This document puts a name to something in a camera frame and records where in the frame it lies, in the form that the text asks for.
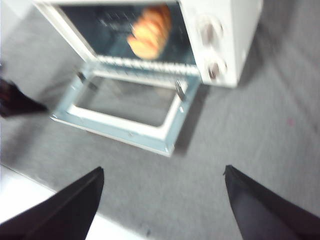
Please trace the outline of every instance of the baked pastry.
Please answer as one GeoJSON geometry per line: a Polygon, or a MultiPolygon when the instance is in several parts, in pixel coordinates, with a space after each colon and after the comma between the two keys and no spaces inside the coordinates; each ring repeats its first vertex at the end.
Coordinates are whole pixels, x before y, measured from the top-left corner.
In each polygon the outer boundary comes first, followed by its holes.
{"type": "Polygon", "coordinates": [[[167,5],[145,8],[132,26],[127,42],[136,56],[153,60],[163,51],[171,30],[171,15],[167,5]]]}

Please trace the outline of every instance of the white floor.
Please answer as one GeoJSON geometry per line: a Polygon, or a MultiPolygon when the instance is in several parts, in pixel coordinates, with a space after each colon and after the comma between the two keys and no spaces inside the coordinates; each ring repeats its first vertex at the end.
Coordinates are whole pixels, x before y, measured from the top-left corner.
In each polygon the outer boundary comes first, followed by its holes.
{"type": "MultiPolygon", "coordinates": [[[[32,7],[31,0],[0,0],[0,38],[3,43],[32,7]]],[[[51,189],[1,165],[0,223],[41,203],[55,194],[51,189]]],[[[119,224],[96,214],[87,240],[143,240],[119,224]]]]}

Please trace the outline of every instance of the oven door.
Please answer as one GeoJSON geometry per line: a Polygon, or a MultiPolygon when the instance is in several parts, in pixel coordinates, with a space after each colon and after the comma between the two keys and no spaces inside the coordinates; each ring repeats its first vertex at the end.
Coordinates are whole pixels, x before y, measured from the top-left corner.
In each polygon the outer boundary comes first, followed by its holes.
{"type": "Polygon", "coordinates": [[[86,64],[52,119],[170,156],[201,77],[86,64]]]}

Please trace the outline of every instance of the black high heel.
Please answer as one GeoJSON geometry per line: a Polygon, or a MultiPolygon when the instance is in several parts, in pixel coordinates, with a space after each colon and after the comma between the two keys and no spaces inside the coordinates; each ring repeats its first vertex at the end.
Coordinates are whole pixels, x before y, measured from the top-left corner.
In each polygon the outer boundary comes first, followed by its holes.
{"type": "Polygon", "coordinates": [[[24,95],[13,82],[0,78],[0,116],[7,118],[47,110],[45,105],[24,95]]]}

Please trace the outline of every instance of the white toaster oven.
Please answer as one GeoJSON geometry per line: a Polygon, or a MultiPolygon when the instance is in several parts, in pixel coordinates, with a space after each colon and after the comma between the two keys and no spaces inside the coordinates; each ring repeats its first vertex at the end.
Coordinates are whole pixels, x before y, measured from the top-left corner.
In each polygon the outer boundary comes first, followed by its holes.
{"type": "Polygon", "coordinates": [[[170,156],[200,84],[238,85],[263,0],[37,0],[84,60],[52,119],[170,156]],[[127,42],[147,8],[166,6],[159,54],[127,42]]]}

